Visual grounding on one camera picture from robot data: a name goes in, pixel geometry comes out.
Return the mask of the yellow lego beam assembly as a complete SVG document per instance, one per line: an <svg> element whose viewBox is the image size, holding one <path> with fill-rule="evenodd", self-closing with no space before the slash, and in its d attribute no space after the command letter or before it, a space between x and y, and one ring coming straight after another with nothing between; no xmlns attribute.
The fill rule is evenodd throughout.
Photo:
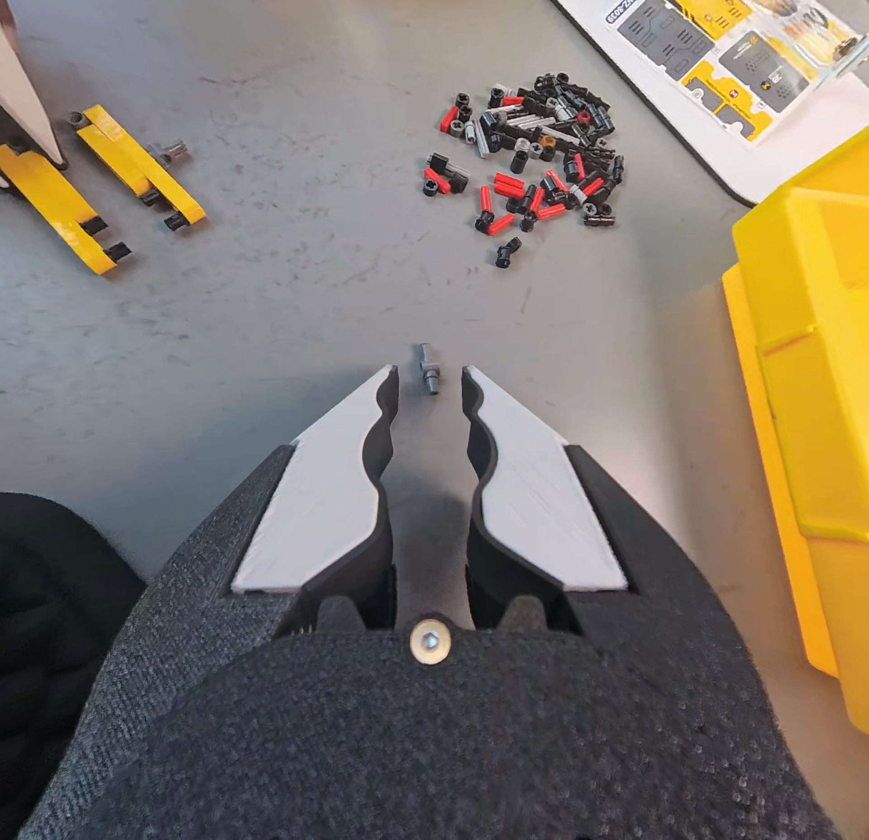
<svg viewBox="0 0 869 840"><path fill-rule="evenodd" d="M176 180L170 168L190 156L185 142L143 147L100 105L71 111L68 125L108 170L148 208L167 209L172 231L206 220L201 204Z"/></svg>

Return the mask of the pile of small lego pieces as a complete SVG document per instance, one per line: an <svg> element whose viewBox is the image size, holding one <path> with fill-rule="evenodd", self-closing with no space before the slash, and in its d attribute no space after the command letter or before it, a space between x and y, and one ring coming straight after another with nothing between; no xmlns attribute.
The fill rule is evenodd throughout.
<svg viewBox="0 0 869 840"><path fill-rule="evenodd" d="M625 159L614 148L611 105L565 72L545 72L530 86L491 87L476 108L461 90L438 125L482 161L499 163L476 190L473 229L497 237L494 265L511 266L541 223L571 216L586 228L613 228L613 196L624 182Z"/></svg>

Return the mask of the yellow plastic bin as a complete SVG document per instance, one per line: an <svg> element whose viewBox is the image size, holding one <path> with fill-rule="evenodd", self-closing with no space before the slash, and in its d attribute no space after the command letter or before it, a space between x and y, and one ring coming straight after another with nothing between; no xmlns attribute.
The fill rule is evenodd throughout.
<svg viewBox="0 0 869 840"><path fill-rule="evenodd" d="M868 130L733 226L722 284L808 662L868 731Z"/></svg>

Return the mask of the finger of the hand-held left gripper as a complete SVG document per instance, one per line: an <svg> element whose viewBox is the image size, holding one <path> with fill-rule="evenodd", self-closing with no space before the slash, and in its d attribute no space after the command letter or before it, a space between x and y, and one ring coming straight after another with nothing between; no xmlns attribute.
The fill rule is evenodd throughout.
<svg viewBox="0 0 869 840"><path fill-rule="evenodd" d="M66 169L49 116L6 30L1 31L1 117L2 143L21 151L37 151L59 170Z"/></svg>

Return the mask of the long yellow lego beam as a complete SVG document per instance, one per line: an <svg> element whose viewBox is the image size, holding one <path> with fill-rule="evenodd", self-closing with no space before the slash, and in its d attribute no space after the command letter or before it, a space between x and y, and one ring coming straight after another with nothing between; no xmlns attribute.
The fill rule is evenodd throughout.
<svg viewBox="0 0 869 840"><path fill-rule="evenodd" d="M97 241L108 225L45 156L5 143L1 172L92 272L104 275L131 255L124 242L105 248Z"/></svg>

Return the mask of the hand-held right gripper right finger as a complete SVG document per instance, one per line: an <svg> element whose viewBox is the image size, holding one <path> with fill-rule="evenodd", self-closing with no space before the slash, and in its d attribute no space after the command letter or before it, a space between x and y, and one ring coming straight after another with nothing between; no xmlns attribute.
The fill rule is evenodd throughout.
<svg viewBox="0 0 869 840"><path fill-rule="evenodd" d="M482 549L564 593L626 591L567 440L474 366L462 369L462 407Z"/></svg>

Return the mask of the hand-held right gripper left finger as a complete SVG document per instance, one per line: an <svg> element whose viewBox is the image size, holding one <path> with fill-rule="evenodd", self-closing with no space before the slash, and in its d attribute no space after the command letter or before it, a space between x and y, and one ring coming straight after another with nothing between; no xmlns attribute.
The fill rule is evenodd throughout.
<svg viewBox="0 0 869 840"><path fill-rule="evenodd" d="M368 596L392 564L382 475L394 454L399 374L388 364L300 433L231 582L234 594Z"/></svg>

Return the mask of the lego sticker sheet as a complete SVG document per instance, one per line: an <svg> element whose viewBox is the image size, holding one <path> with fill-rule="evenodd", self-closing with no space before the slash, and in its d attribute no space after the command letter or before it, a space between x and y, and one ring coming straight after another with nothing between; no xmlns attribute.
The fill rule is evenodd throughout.
<svg viewBox="0 0 869 840"><path fill-rule="evenodd" d="M744 144L867 58L818 0L618 0L603 19Z"/></svg>

